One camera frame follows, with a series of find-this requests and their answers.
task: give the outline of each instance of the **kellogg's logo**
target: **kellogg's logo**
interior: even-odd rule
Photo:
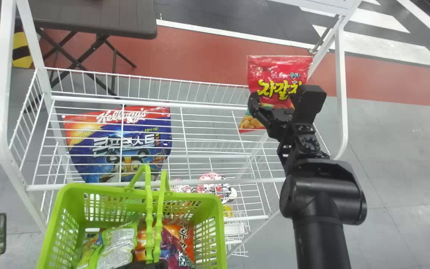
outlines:
[[[124,112],[124,121],[128,124],[134,124],[139,120],[142,120],[147,116],[146,111],[128,111]],[[108,110],[99,114],[97,117],[97,123],[105,124],[108,121],[122,121],[122,111],[121,110]]]

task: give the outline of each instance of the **green shopping basket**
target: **green shopping basket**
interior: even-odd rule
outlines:
[[[134,189],[142,172],[145,172],[145,189]],[[152,191],[150,167],[142,165],[125,188],[86,183],[64,186],[56,197],[38,269],[70,268],[75,250],[88,234],[94,234],[90,228],[117,226],[134,213],[145,213],[146,233],[150,235],[153,205],[157,206],[155,239],[153,243],[147,241],[146,262],[158,261],[162,218],[170,217],[188,220],[194,225],[193,247],[197,268],[227,268],[220,198],[214,194],[172,192],[166,171],[162,172],[161,190]]]

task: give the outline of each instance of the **red snack bag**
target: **red snack bag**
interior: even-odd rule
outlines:
[[[292,108],[288,94],[296,93],[306,83],[312,56],[248,56],[247,79],[250,93],[258,92],[263,106]],[[250,112],[246,112],[240,125],[241,133],[265,129]]]
[[[185,221],[169,219],[162,220],[162,224],[160,259],[166,260],[170,269],[195,268],[193,225]],[[145,260],[146,243],[146,228],[145,223],[142,222],[137,233],[137,246],[134,249],[136,260]]]

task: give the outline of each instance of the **white floor marking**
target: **white floor marking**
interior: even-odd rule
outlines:
[[[167,26],[167,27],[172,27],[172,28],[178,28],[178,29],[184,29],[184,30],[190,30],[190,31],[196,31],[196,32],[202,32],[202,33],[207,33],[207,34],[217,34],[217,35],[237,37],[237,38],[266,42],[266,43],[272,43],[272,44],[280,44],[280,45],[285,45],[285,46],[294,46],[294,47],[300,47],[300,48],[313,48],[314,47],[314,44],[307,44],[307,43],[302,43],[302,42],[297,42],[297,41],[271,38],[271,37],[254,35],[254,34],[244,34],[244,33],[238,33],[238,32],[232,32],[232,31],[196,26],[196,25],[191,25],[191,24],[181,24],[179,22],[169,22],[169,21],[164,21],[164,20],[157,20],[157,25]]]
[[[334,17],[333,13],[309,9],[306,7],[300,7],[300,9],[305,12]],[[400,22],[398,22],[395,17],[370,10],[356,9],[350,21],[409,33],[408,29],[406,29]]]
[[[376,0],[363,0],[364,2],[368,2],[368,3],[371,3],[371,4],[374,4],[374,5],[378,5],[378,6],[380,6],[381,4],[378,2],[378,1],[376,1]]]
[[[313,25],[321,35],[326,27]],[[419,46],[364,34],[345,32],[345,50],[387,59],[430,65],[430,51],[425,46]]]
[[[422,9],[416,6],[410,0],[398,0],[407,10],[409,10],[414,16],[416,16],[423,24],[430,29],[430,16],[426,14]]]
[[[202,32],[207,34],[217,34],[223,36],[230,36],[242,38],[253,41],[261,41],[272,44],[281,44],[285,46],[295,46],[301,48],[313,48],[313,44],[301,43],[296,41],[269,38],[254,34],[243,34],[232,31],[219,30],[208,27],[201,27],[191,24],[181,24],[179,22],[170,22],[164,20],[157,20],[157,25],[167,26],[172,28]],[[313,25],[316,32],[321,35],[325,27]],[[380,58],[394,59],[399,61],[407,61],[413,63],[420,63],[430,65],[430,51],[423,47],[414,44],[408,44],[398,41],[392,41],[383,38],[367,36],[363,34],[354,34],[345,32],[346,51],[365,54],[369,56],[376,56]]]

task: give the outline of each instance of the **white wire basket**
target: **white wire basket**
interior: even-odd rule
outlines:
[[[12,92],[10,83],[16,1],[36,67],[24,98]],[[63,72],[68,75],[52,89],[50,72],[58,78]],[[100,87],[95,78],[106,85],[114,80],[115,96]],[[47,68],[27,0],[2,1],[0,163],[42,232],[47,228],[57,191],[69,182],[84,182],[69,153],[65,116],[133,105],[162,106],[169,107],[171,114],[172,151],[162,167],[169,172],[169,183],[197,186],[201,184],[198,178],[206,172],[225,177],[222,183],[230,184],[237,192],[237,197],[227,203],[232,207],[232,214],[225,218],[227,253],[247,256],[244,244],[279,213],[278,188],[285,180],[276,153],[278,142],[268,138],[265,130],[239,131],[248,96],[249,89],[243,85]],[[19,107],[18,114],[10,113],[10,103]],[[9,116],[17,118],[10,133]],[[120,157],[130,147],[122,138],[118,146]],[[34,173],[27,176],[24,169]],[[119,166],[115,173],[118,177],[114,178],[121,178],[125,171]],[[115,180],[98,184],[128,183]]]
[[[69,75],[60,85],[46,92],[41,90],[38,73],[51,71],[57,75],[67,71]],[[114,78],[117,99],[109,95],[107,89],[94,84],[88,75],[107,82]],[[66,141],[71,137],[66,135],[65,116],[121,110],[122,105],[170,107],[172,151],[166,155],[162,169],[169,172],[172,182],[180,180],[172,185],[220,183],[216,180],[200,182],[198,178],[206,172],[215,172],[226,178],[223,183],[230,184],[237,193],[237,197],[227,203],[232,208],[232,216],[225,218],[227,251],[232,255],[246,256],[244,239],[251,234],[251,221],[268,220],[278,209],[279,195],[275,182],[284,180],[276,155],[277,141],[269,139],[265,130],[239,132],[248,95],[249,90],[241,85],[59,68],[37,69],[10,136],[9,150],[20,169],[31,154],[37,154],[34,175],[27,180],[26,191],[40,202],[38,215],[42,218],[42,225],[46,225],[57,190],[68,182],[84,182],[69,153]],[[44,108],[44,100],[49,101],[46,104],[50,103],[47,109]],[[46,124],[41,138],[35,138],[41,136],[35,133],[37,123]],[[123,120],[118,124],[127,125]],[[95,132],[97,129],[88,127],[84,131]],[[124,143],[119,143],[119,146],[120,152],[130,148]],[[119,176],[114,177],[118,179],[115,182],[100,184],[127,184],[120,182],[124,171],[120,168],[116,172]]]

